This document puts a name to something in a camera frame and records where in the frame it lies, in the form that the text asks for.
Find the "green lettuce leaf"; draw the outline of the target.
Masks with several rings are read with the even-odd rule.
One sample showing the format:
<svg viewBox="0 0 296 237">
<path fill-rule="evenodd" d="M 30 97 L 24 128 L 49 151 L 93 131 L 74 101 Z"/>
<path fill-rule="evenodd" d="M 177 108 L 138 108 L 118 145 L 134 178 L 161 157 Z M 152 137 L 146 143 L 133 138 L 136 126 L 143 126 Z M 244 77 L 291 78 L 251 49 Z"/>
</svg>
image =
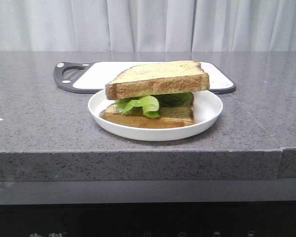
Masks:
<svg viewBox="0 0 296 237">
<path fill-rule="evenodd" d="M 165 109 L 192 108 L 193 101 L 193 94 L 187 92 L 117 99 L 114 105 L 120 114 L 145 116 L 155 119 L 161 117 L 161 112 Z"/>
</svg>

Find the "bread slice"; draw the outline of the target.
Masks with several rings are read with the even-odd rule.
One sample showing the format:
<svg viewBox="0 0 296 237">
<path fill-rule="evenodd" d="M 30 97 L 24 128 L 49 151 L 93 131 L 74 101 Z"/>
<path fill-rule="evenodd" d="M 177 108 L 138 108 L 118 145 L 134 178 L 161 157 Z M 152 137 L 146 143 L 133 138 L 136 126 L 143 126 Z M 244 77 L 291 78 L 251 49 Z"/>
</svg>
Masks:
<svg viewBox="0 0 296 237">
<path fill-rule="evenodd" d="M 105 85 L 109 100 L 210 89 L 209 74 L 192 60 L 142 64 L 121 72 Z"/>
<path fill-rule="evenodd" d="M 121 125 L 139 128 L 175 128 L 194 124 L 194 104 L 192 108 L 178 107 L 165 109 L 159 118 L 137 115 L 123 115 L 117 112 L 114 103 L 101 111 L 99 117 Z"/>
</svg>

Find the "white round plate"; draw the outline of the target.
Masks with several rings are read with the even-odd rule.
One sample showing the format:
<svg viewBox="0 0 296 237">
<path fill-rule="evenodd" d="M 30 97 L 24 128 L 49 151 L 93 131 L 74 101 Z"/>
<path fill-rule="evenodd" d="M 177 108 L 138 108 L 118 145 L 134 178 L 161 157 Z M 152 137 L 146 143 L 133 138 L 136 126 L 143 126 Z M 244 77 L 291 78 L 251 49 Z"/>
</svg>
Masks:
<svg viewBox="0 0 296 237">
<path fill-rule="evenodd" d="M 99 113 L 106 109 L 112 100 L 108 100 L 105 91 L 94 94 L 88 101 L 88 109 L 95 122 L 104 130 L 129 139 L 140 141 L 173 141 L 200 134 L 210 128 L 219 117 L 223 109 L 221 99 L 210 91 L 194 93 L 195 124 L 178 128 L 138 128 L 129 127 L 106 121 L 99 117 Z"/>
</svg>

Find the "white cutting board grey rim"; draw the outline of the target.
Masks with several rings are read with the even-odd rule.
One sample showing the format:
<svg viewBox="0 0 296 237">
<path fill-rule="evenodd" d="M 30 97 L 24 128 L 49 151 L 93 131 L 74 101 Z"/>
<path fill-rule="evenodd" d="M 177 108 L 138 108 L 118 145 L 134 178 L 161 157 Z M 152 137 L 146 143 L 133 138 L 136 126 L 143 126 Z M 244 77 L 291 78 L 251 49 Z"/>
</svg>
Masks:
<svg viewBox="0 0 296 237">
<path fill-rule="evenodd" d="M 60 62 L 54 68 L 53 77 L 56 84 L 65 91 L 93 94 L 103 90 L 105 84 L 122 71 L 147 63 L 147 61 L 104 61 L 84 64 Z M 236 84 L 213 64 L 201 62 L 201 68 L 209 74 L 212 93 L 226 94 L 236 90 Z"/>
</svg>

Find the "white curtain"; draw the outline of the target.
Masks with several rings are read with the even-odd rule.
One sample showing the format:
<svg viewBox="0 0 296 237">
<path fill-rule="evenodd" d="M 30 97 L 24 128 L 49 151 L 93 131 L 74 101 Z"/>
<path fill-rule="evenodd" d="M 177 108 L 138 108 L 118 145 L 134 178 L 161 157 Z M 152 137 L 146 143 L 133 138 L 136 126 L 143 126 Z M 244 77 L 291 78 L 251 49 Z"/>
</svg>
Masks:
<svg viewBox="0 0 296 237">
<path fill-rule="evenodd" d="M 0 51 L 296 51 L 296 0 L 0 0 Z"/>
</svg>

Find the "black appliance control panel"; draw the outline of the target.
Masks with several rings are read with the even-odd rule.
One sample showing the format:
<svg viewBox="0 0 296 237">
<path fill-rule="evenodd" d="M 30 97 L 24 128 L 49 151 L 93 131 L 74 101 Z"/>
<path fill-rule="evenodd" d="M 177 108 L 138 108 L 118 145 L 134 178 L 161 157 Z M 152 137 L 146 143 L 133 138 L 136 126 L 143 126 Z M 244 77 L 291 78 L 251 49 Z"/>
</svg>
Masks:
<svg viewBox="0 0 296 237">
<path fill-rule="evenodd" d="M 0 237 L 296 237 L 296 202 L 3 205 Z"/>
</svg>

